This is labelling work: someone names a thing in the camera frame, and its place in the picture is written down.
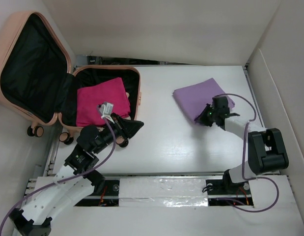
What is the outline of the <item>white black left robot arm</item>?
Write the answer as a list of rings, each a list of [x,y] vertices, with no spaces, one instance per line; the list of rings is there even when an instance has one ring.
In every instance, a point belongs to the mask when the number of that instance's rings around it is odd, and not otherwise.
[[[22,208],[10,211],[8,217],[21,235],[49,235],[52,221],[64,209],[90,194],[103,192],[105,177],[97,171],[103,162],[96,155],[109,145],[115,147],[119,137],[123,138],[122,145],[127,146],[144,126],[142,121],[124,119],[115,113],[103,120],[106,124],[102,130],[95,125],[82,128],[76,146],[53,181],[31,193],[32,200]]]

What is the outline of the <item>pink hard-shell suitcase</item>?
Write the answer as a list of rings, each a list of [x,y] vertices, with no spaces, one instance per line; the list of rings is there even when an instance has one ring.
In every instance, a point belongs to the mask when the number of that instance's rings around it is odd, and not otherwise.
[[[140,105],[140,74],[125,65],[87,65],[71,69],[67,51],[47,19],[38,12],[11,14],[0,30],[0,102],[31,121],[27,133],[40,137],[43,126],[59,121],[60,141],[69,145],[76,125],[77,91],[116,77],[129,94],[130,119]]]

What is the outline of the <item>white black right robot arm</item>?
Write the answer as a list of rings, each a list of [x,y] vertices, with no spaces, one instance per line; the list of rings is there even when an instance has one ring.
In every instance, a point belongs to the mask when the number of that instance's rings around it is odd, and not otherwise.
[[[264,173],[287,169],[289,159],[281,131],[266,129],[230,111],[226,96],[213,97],[195,122],[211,127],[217,125],[243,140],[241,165],[228,169],[222,176],[220,186],[226,193],[233,193],[245,182]]]

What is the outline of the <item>purple cloth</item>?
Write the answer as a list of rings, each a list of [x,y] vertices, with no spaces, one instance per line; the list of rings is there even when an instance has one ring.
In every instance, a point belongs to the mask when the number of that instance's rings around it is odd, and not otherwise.
[[[207,104],[212,103],[212,98],[224,93],[215,79],[211,78],[195,85],[178,88],[172,96],[186,118],[196,124],[195,119],[204,111]]]

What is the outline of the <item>magenta cloth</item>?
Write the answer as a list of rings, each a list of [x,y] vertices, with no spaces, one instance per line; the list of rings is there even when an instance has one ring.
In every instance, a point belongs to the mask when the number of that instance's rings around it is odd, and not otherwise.
[[[122,78],[117,77],[95,86],[78,89],[76,126],[103,126],[105,122],[100,118],[97,106],[104,102],[113,104],[113,113],[122,118],[129,117],[130,102]]]

